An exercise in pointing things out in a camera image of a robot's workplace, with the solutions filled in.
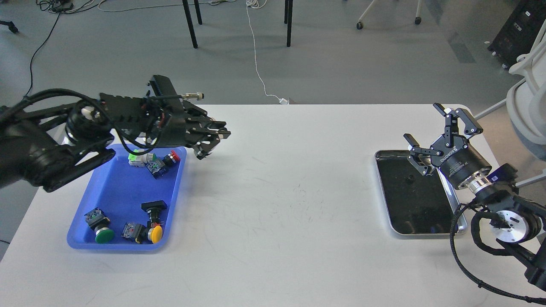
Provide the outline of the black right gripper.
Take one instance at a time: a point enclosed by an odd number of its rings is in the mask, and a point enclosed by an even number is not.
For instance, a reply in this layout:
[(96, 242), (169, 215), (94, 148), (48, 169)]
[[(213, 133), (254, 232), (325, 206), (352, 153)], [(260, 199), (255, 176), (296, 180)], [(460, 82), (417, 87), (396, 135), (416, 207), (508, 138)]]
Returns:
[(483, 128), (466, 109), (453, 110), (440, 103), (434, 103), (433, 107), (445, 119), (443, 134), (430, 148), (421, 148), (411, 134), (405, 133), (409, 144), (408, 161), (423, 176), (438, 169), (456, 190), (468, 187), (479, 190), (485, 186), (492, 166), (470, 144), (470, 138), (481, 134)]

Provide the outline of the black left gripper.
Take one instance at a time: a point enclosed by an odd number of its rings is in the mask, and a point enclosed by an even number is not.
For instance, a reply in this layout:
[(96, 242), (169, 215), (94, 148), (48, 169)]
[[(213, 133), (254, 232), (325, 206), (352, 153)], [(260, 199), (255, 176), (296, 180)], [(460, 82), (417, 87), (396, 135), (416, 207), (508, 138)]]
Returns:
[(199, 107), (187, 107), (185, 111), (170, 115), (166, 126), (162, 128), (161, 147), (192, 148), (197, 159), (202, 160), (230, 135), (231, 132), (226, 130), (226, 122), (213, 119)]

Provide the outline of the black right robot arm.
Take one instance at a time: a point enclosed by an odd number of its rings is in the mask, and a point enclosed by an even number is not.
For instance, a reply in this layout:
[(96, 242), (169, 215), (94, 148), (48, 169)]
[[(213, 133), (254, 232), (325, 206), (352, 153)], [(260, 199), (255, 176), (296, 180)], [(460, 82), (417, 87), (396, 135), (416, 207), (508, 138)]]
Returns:
[(449, 242), (456, 263), (480, 288), (544, 305), (544, 298), (514, 295), (491, 286), (466, 270), (459, 260), (454, 243), (456, 222), (470, 209), (474, 211), (470, 233), (475, 245), (490, 255), (515, 257), (526, 268), (527, 282), (544, 290), (545, 244), (533, 253), (521, 243), (545, 229), (545, 206), (519, 196), (517, 170), (512, 165), (506, 163), (492, 171), (491, 165), (471, 145), (470, 138), (481, 134), (483, 128), (468, 110), (445, 108), (439, 103), (433, 107), (445, 119), (443, 134), (429, 148), (422, 148), (411, 134), (404, 134), (409, 144), (407, 159), (423, 176), (437, 170), (454, 189), (468, 188), (474, 194), (471, 202), (459, 204), (452, 218)]

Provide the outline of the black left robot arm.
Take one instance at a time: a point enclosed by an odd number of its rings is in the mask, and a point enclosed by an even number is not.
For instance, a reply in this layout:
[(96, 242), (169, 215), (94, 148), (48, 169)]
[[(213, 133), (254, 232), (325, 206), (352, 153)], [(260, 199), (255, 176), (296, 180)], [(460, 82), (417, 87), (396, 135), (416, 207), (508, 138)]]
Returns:
[(144, 97), (100, 93), (94, 99), (68, 89), (25, 96), (0, 117), (0, 183), (25, 180), (52, 192), (111, 160), (117, 132), (143, 154), (154, 148), (192, 148), (203, 159), (231, 132), (224, 121), (193, 105), (202, 94), (176, 93), (170, 78), (154, 75)]

